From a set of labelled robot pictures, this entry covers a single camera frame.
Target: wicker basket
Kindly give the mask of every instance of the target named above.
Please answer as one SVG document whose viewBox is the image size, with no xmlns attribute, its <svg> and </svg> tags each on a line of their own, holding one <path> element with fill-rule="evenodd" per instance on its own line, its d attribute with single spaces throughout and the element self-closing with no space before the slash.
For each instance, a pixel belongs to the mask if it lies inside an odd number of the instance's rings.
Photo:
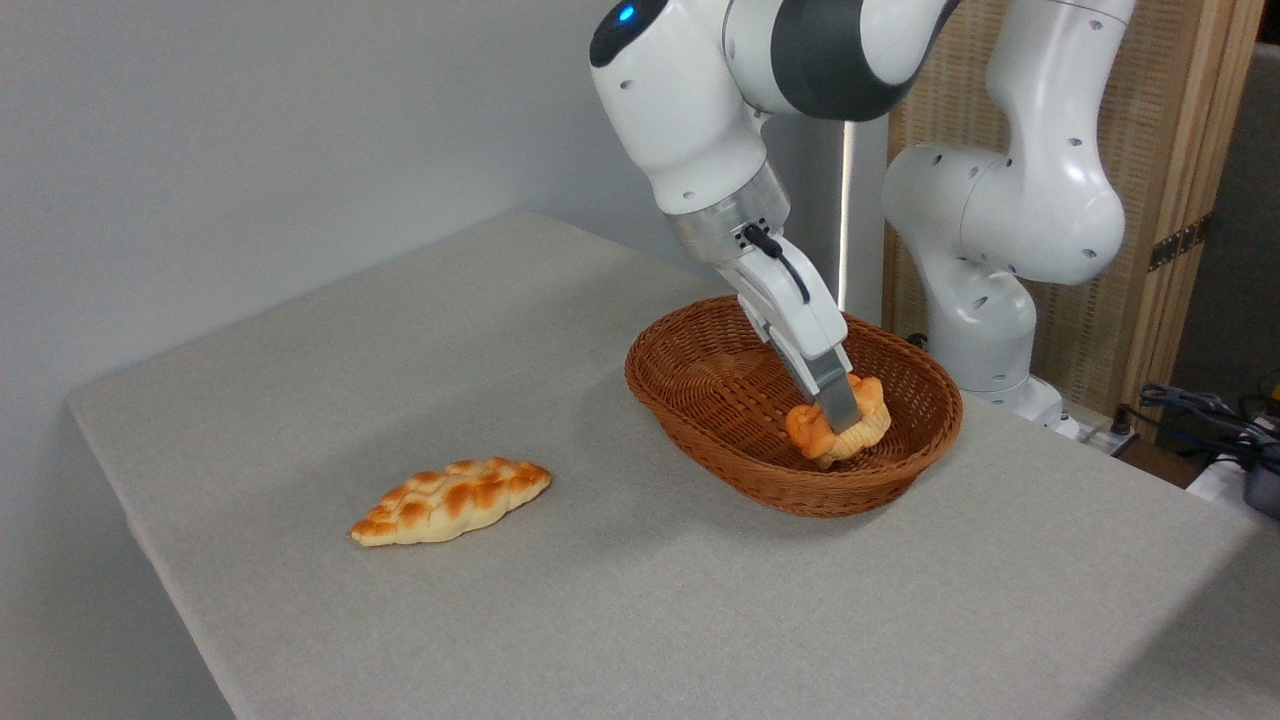
<svg viewBox="0 0 1280 720">
<path fill-rule="evenodd" d="M 886 505 L 955 442 L 960 391 L 932 357 L 846 316 L 845 350 L 859 375 L 884 384 L 893 418 L 878 445 L 820 471 L 783 421 L 804 398 L 733 296 L 671 313 L 627 354 L 631 392 L 671 439 L 742 495 L 796 515 L 838 518 Z"/>
</svg>

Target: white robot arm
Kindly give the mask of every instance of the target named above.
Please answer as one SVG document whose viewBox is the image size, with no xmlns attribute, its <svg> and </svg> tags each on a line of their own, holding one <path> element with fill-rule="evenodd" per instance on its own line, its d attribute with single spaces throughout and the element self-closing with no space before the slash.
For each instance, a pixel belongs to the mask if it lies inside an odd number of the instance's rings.
<svg viewBox="0 0 1280 720">
<path fill-rule="evenodd" d="M 987 67 L 1010 147 L 904 150 L 883 208 L 925 287 L 929 352 L 963 389 L 1073 436 L 1061 396 L 1030 375 L 1036 306 L 1018 281 L 1080 284 L 1124 237 L 1097 117 L 1134 0 L 1012 0 Z"/>
<path fill-rule="evenodd" d="M 867 120 L 909 90 L 959 0 L 628 0 L 591 38 L 591 74 L 689 254 L 712 264 L 809 400 L 858 419 L 846 325 L 782 236 L 791 210 L 765 156 L 773 113 Z"/>
</svg>

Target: toy bread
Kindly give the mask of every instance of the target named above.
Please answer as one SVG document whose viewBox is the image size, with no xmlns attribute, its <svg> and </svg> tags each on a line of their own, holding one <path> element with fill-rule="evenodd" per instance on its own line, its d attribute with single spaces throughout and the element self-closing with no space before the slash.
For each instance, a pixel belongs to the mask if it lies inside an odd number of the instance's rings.
<svg viewBox="0 0 1280 720">
<path fill-rule="evenodd" d="M 463 460 L 443 473 L 413 475 L 347 534 L 366 547 L 449 541 L 497 523 L 550 482 L 552 474 L 532 462 Z"/>
<path fill-rule="evenodd" d="M 786 428 L 791 442 L 823 470 L 876 445 L 888 432 L 888 407 L 884 405 L 884 387 L 879 379 L 850 374 L 849 386 L 854 391 L 861 419 L 838 436 L 818 404 L 797 405 L 787 413 Z"/>
</svg>

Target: black cable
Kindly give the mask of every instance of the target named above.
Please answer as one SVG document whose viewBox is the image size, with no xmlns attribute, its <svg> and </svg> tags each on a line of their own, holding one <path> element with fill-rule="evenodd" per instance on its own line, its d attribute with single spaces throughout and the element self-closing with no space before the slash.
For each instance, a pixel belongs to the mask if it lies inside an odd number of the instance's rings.
<svg viewBox="0 0 1280 720">
<path fill-rule="evenodd" d="M 1275 456 L 1253 450 L 1254 442 L 1252 441 L 1252 438 L 1242 438 L 1240 443 L 1238 445 L 1213 442 L 1210 439 L 1189 436 L 1181 432 L 1180 429 L 1171 427 L 1169 423 L 1162 423 L 1160 420 L 1156 420 L 1155 418 L 1148 418 L 1142 413 L 1134 410 L 1133 406 L 1130 405 L 1120 405 L 1120 407 L 1124 409 L 1126 413 L 1129 413 L 1129 415 L 1132 415 L 1133 418 L 1137 418 L 1156 428 L 1160 428 L 1161 430 L 1165 430 L 1172 434 L 1174 437 L 1178 437 L 1179 439 L 1190 442 L 1193 445 L 1199 445 L 1201 447 L 1207 447 L 1210 450 L 1217 451 L 1220 455 L 1229 455 L 1239 460 L 1248 460 L 1251 462 L 1257 462 L 1272 473 L 1280 473 L 1280 465 L 1275 464 Z"/>
<path fill-rule="evenodd" d="M 1172 386 L 1160 383 L 1147 383 L 1139 391 L 1139 404 L 1143 407 L 1174 407 L 1185 413 L 1193 413 L 1202 420 L 1233 430 L 1236 433 L 1261 433 L 1277 438 L 1275 430 L 1265 428 L 1258 423 L 1236 414 L 1231 407 L 1216 395 L 1207 392 L 1188 392 Z"/>
<path fill-rule="evenodd" d="M 809 288 L 805 287 L 804 281 L 800 279 L 800 273 L 796 272 L 791 261 L 782 255 L 782 243 L 769 237 L 769 233 L 760 229 L 760 225 L 751 223 L 742 228 L 742 237 L 750 241 L 751 245 L 759 247 L 765 255 L 773 258 L 782 263 L 782 266 L 791 273 L 791 279 L 796 282 L 796 287 L 800 288 L 800 297 L 804 304 L 809 304 Z"/>
</svg>

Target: bread roll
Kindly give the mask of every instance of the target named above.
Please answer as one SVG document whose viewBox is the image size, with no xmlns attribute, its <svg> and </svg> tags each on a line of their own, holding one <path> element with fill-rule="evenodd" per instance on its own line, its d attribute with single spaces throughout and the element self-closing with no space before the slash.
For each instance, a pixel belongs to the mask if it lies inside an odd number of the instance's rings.
<svg viewBox="0 0 1280 720">
<path fill-rule="evenodd" d="M 863 379 L 850 373 L 849 387 L 854 391 L 861 419 L 838 436 L 831 429 L 817 402 L 797 405 L 787 413 L 786 428 L 791 442 L 823 470 L 876 445 L 888 432 L 891 420 L 888 406 L 884 405 L 884 387 L 879 379 Z"/>
<path fill-rule="evenodd" d="M 366 547 L 449 541 L 497 523 L 550 482 L 552 474 L 532 462 L 463 460 L 443 473 L 413 475 L 347 534 Z"/>
</svg>

